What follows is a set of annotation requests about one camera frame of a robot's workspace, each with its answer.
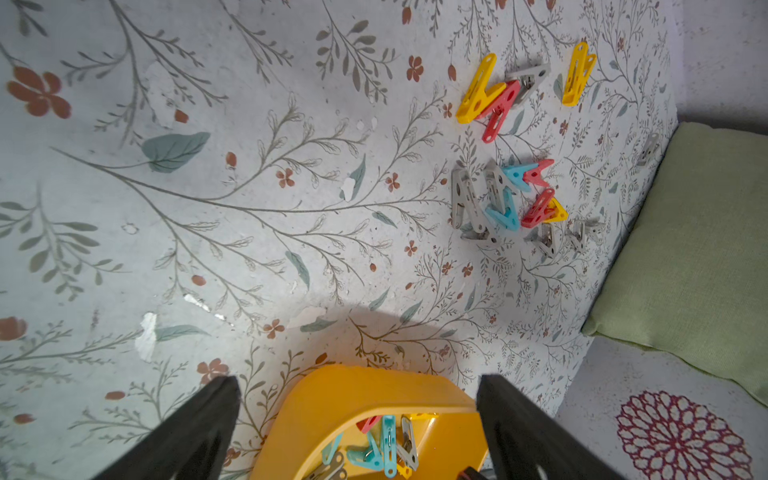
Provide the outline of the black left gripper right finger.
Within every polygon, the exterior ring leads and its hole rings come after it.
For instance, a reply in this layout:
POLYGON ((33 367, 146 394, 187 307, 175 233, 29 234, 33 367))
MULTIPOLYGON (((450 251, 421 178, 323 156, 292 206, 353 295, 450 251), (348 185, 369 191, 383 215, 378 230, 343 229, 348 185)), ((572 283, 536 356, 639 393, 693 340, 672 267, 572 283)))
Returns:
POLYGON ((621 477, 501 375, 481 378, 476 406, 493 479, 621 477))

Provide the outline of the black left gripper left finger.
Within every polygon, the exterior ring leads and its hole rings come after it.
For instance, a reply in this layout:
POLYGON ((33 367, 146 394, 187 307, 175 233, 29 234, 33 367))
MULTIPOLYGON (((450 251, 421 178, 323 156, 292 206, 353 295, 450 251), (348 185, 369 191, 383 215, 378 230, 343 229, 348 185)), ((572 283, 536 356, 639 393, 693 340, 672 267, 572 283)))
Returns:
POLYGON ((98 479, 217 479, 239 415, 233 376, 217 377, 193 395, 98 479))

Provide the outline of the red clothespin back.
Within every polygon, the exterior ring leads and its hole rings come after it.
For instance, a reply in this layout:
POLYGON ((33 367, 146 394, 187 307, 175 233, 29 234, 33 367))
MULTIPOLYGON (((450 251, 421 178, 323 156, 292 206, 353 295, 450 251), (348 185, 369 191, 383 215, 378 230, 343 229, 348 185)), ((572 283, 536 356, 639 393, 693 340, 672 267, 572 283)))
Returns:
POLYGON ((372 417, 368 417, 368 418, 366 418, 366 419, 364 419, 364 420, 358 421, 358 422, 356 423, 356 427, 357 427, 357 429, 358 429, 358 430, 359 430, 361 433, 363 433, 363 434, 367 434, 368 432, 370 432, 370 431, 373 429, 373 427, 374 427, 374 426, 375 426, 375 425, 376 425, 376 424, 377 424, 377 423, 378 423, 380 420, 381 420, 381 416, 380 416, 380 415, 377 415, 377 416, 372 416, 372 417))

